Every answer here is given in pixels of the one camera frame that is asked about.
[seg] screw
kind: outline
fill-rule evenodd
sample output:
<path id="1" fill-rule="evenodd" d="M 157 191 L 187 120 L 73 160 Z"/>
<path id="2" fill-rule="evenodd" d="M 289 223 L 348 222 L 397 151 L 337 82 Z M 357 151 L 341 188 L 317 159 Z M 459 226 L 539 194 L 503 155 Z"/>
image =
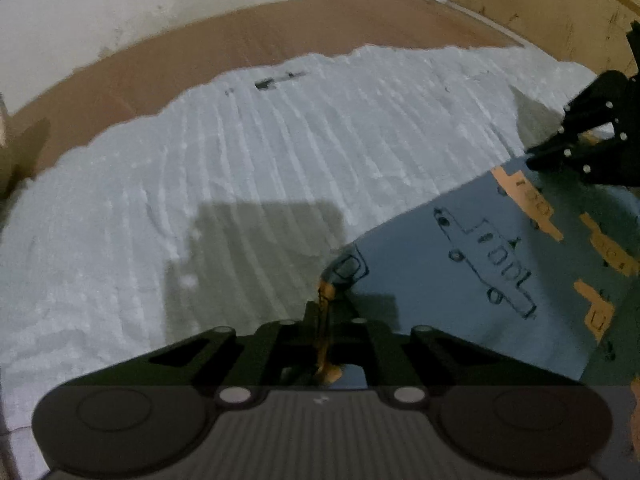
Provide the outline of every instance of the screw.
<path id="1" fill-rule="evenodd" d="M 242 386 L 230 386 L 220 391 L 218 397 L 229 404 L 241 404 L 251 399 L 251 392 Z"/>
<path id="2" fill-rule="evenodd" d="M 426 394 L 420 388 L 415 386 L 403 386 L 394 391 L 394 398 L 403 404 L 415 404 L 424 400 Z"/>

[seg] brown surface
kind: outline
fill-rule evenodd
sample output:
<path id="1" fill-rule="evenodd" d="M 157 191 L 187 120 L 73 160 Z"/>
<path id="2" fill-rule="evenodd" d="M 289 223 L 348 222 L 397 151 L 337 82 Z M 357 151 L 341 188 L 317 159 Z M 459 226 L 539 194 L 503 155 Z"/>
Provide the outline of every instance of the brown surface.
<path id="1" fill-rule="evenodd" d="M 143 41 L 87 68 L 18 111 L 22 175 L 52 166 L 107 127 L 156 114 L 184 90 L 228 70 L 364 44 L 508 46 L 513 40 L 433 0 L 290 0 L 210 18 Z"/>
<path id="2" fill-rule="evenodd" d="M 596 73 L 638 70 L 626 32 L 640 0 L 451 0 L 526 38 L 556 59 Z"/>

